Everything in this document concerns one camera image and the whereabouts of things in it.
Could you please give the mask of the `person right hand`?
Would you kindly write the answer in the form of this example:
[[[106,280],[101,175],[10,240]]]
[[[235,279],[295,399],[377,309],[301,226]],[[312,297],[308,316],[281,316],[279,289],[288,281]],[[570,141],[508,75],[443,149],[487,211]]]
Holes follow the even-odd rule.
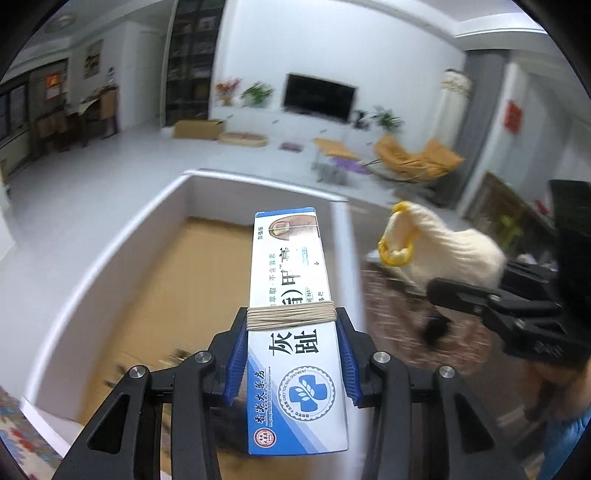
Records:
[[[590,361],[576,367],[523,361],[517,390],[528,420],[574,420],[590,407]]]

